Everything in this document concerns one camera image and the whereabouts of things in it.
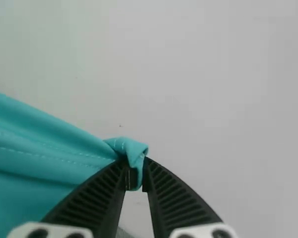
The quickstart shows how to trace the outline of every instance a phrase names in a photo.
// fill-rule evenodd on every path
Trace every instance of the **white wall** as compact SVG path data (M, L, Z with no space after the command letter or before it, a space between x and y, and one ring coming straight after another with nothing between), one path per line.
M148 143L242 238L298 237L298 0L0 0L0 91ZM144 195L121 224L150 238Z

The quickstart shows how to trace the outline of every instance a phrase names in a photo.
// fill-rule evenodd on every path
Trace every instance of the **turquoise cloth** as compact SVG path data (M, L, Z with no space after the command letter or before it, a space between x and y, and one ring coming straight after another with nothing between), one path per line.
M125 137L101 140L0 94L0 238L39 221L78 184L127 155L139 172L148 148Z

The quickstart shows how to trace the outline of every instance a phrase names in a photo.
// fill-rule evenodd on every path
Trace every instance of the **white background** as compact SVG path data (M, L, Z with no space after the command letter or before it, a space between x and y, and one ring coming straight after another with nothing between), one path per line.
M0 92L147 143L241 238L298 237L296 0L0 0ZM145 194L121 225L153 236Z

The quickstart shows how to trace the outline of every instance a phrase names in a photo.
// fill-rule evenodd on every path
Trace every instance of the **ribbed rubber pad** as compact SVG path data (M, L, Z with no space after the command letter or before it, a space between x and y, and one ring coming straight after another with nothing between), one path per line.
M114 238L126 190L137 185L137 171L125 160L105 167L60 202L45 223L88 228L94 238Z
M175 228L221 222L186 183L149 158L145 158L143 191L148 193L156 238L168 238Z

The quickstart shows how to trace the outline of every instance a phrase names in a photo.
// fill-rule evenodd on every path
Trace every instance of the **stitched seam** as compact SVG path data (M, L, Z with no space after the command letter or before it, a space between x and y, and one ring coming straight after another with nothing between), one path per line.
M37 141L37 140L27 139L27 138L24 138L24 137L19 136L19 135L9 135L9 134L6 134L6 133L4 133L4 132L2 132L2 131L0 131L0 135L1 135L1 136L6 136L6 137L12 137L12 138L14 138L14 137L16 137L16 138L22 138L23 140L30 140L30 141L33 141L33 142L35 142L35 143L38 143L38 144L40 144L40 145L42 145L42 146L45 146L45 147L48 147L48 148L51 148L51 149L54 149L54 150L58 150L58 151L61 151L61 152L65 152L65 153L68 153L68 154L72 154L72 155L86 156L86 157L91 157L91 158L99 158L99 159L102 159L102 160L114 161L114 160L112 160L112 159L105 158L105 157L101 157L101 156L89 155L89 154L84 154L84 153L76 153L76 152L67 151L67 150L60 149L60 148L57 148L57 147L48 145L48 144L46 144L46 143Z
M69 164L74 164L74 165L80 165L80 166L84 166L84 167L91 167L91 168L101 169L100 167L94 166L94 165L89 165L89 164L84 164L84 163L78 163L78 162L75 162L75 161L65 160L65 159L61 159L61 158L57 158L57 157L50 157L50 156L45 156L45 155L40 155L40 154L32 154L32 153L29 153L29 152L20 151L20 150L14 150L14 149L7 148L7 147L2 147L2 146L0 146L0 149L7 150L7 151L13 152L13 153L24 154L24 155L29 155L29 156L32 156L32 157L42 158L42 159L57 160L57 161L61 161L61 162L69 163Z

